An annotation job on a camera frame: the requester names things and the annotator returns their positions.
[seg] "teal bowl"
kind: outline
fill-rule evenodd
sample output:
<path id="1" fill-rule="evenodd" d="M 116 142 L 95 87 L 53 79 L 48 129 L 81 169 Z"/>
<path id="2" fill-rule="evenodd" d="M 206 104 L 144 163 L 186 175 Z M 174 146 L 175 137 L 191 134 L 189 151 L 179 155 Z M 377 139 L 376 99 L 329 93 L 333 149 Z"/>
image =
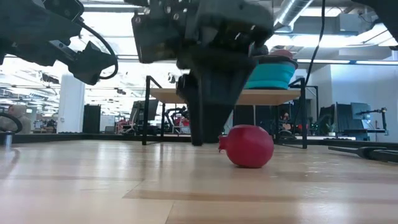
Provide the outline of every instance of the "teal bowl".
<path id="1" fill-rule="evenodd" d="M 298 65 L 297 62 L 284 56 L 259 56 L 255 67 L 244 89 L 287 90 Z"/>

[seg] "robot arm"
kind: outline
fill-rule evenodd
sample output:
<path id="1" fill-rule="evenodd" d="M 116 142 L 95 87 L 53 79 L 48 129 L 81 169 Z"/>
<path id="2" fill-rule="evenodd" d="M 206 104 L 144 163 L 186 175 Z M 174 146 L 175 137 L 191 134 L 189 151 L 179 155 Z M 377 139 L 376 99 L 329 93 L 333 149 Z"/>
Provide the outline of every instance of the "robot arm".
<path id="1" fill-rule="evenodd" d="M 89 85 L 95 85 L 102 70 L 112 65 L 116 74 L 118 61 L 106 42 L 111 54 L 100 51 L 92 42 L 81 52 L 68 47 L 70 38 L 79 36 L 82 27 L 90 29 L 80 17 L 84 12 L 80 1 L 35 1 L 0 0 L 0 15 L 6 18 L 0 20 L 0 64 L 6 54 L 42 66 L 53 66 L 59 60 L 75 78 Z"/>

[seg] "red deflated ball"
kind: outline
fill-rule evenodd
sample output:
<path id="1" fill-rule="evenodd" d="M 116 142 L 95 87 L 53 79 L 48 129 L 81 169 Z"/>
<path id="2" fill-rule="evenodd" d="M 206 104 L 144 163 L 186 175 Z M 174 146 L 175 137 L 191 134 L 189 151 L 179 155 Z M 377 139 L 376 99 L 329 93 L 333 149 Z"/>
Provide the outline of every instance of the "red deflated ball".
<path id="1" fill-rule="evenodd" d="M 252 125 L 238 125 L 220 136 L 220 150 L 240 167 L 261 168 L 274 153 L 274 142 L 268 132 Z"/>

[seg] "wooden floor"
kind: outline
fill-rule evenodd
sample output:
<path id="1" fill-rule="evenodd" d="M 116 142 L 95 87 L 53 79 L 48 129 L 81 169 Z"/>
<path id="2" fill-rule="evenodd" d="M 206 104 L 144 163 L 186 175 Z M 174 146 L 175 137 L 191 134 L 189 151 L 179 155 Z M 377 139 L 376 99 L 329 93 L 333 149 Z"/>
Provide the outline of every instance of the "wooden floor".
<path id="1" fill-rule="evenodd" d="M 398 223 L 398 165 L 277 147 L 238 169 L 216 145 L 70 141 L 1 152 L 0 223 Z"/>

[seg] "ceiling duct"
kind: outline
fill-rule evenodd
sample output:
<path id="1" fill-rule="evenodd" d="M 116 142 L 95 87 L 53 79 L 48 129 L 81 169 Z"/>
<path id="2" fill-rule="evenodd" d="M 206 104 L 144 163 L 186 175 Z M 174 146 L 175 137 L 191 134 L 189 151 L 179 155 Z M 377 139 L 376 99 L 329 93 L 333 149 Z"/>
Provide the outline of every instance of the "ceiling duct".
<path id="1" fill-rule="evenodd" d="M 294 22 L 312 2 L 313 0 L 284 0 L 274 23 L 275 32 L 293 32 Z"/>

